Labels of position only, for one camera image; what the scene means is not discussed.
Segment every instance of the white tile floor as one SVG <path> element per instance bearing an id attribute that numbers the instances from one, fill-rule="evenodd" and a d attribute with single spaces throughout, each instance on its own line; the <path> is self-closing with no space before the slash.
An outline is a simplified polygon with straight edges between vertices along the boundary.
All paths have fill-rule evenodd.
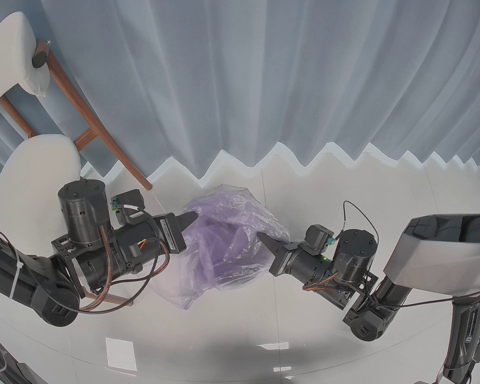
<path id="1" fill-rule="evenodd" d="M 98 175 L 92 171 L 87 177 Z M 248 187 L 293 239 L 303 237 L 313 223 L 338 232 L 343 223 L 341 203 L 352 200 L 380 233 L 372 268 L 380 278 L 412 217 L 480 211 L 480 170 L 473 163 L 462 165 L 454 159 L 444 164 L 433 155 L 422 165 L 411 154 L 395 162 L 373 146 L 354 162 L 329 145 L 307 168 L 282 148 L 255 168 L 245 168 L 225 154 L 200 182 L 172 162 L 150 192 L 123 169 L 108 183 L 107 193 L 140 188 L 152 214 L 164 209 L 179 213 L 193 197 L 221 183 Z M 347 227 L 369 230 L 360 214 L 348 209 L 347 215 Z M 114 288 L 113 293 L 128 296 L 137 286 Z M 436 297 L 413 291 L 408 301 Z M 448 303 L 403 309 L 382 338 L 363 343 L 342 323 L 340 310 L 303 292 L 295 279 L 270 275 L 243 289 L 210 290 L 188 311 L 147 289 L 132 308 L 102 316 L 79 315 L 64 329 L 49 327 L 4 296 L 0 308 L 0 342 L 49 384 L 310 384 L 355 377 L 359 384 L 432 382 L 448 345 L 451 312 Z M 133 342 L 136 372 L 108 367 L 105 337 Z M 277 343 L 283 343 L 280 350 L 260 346 Z M 480 383 L 480 373 L 472 382 Z"/>

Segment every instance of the purple trash bag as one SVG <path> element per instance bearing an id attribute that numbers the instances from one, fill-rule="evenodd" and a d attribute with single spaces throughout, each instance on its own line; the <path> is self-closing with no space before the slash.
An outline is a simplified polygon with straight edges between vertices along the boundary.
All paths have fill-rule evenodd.
<path id="1" fill-rule="evenodd" d="M 246 188 L 220 185 L 183 208 L 198 219 L 183 231 L 187 249 L 152 278 L 149 287 L 182 309 L 207 289 L 237 289 L 268 271 L 274 256 L 257 232 L 289 241 L 288 231 Z M 147 275 L 152 263 L 145 266 Z"/>

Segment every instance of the white cushion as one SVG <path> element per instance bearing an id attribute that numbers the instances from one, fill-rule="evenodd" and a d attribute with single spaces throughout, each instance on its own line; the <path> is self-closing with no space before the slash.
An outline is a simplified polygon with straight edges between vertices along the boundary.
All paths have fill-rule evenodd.
<path id="1" fill-rule="evenodd" d="M 80 156 L 63 135 L 21 143 L 0 173 L 0 231 L 26 254 L 51 256 L 50 242 L 67 233 L 57 193 L 80 178 Z"/>
<path id="2" fill-rule="evenodd" d="M 50 82 L 47 64 L 32 65 L 36 39 L 22 12 L 8 15 L 0 23 L 0 96 L 15 84 L 33 95 L 45 96 Z"/>

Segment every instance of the crumpled plastic bag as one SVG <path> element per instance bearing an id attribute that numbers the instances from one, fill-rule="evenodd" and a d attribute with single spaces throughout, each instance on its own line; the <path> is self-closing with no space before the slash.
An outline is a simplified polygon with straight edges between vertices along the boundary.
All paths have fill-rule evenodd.
<path id="1" fill-rule="evenodd" d="M 207 196 L 193 199 L 183 211 L 199 215 L 183 231 L 187 249 L 171 255 L 165 271 L 149 283 L 158 295 L 182 309 L 208 289 L 241 288 L 268 271 L 274 256 L 257 239 L 257 232 L 290 239 L 246 188 L 220 185 Z M 151 265 L 144 267 L 142 275 L 148 274 Z"/>

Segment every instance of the curtain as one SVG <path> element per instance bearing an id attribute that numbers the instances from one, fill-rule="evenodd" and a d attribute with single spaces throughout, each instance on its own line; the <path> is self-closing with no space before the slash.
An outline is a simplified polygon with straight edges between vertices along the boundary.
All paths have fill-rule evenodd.
<path id="1" fill-rule="evenodd" d="M 370 142 L 480 164 L 477 0 L 0 4 L 14 11 L 145 175 L 172 156 L 199 178 L 221 149 L 254 166 L 277 142 L 303 165 L 328 142 L 353 159 Z M 40 99 L 17 87 L 7 96 L 37 132 L 87 128 L 53 82 Z M 17 131 L 0 121 L 3 164 Z M 116 161 L 99 139 L 82 155 L 102 174 Z"/>

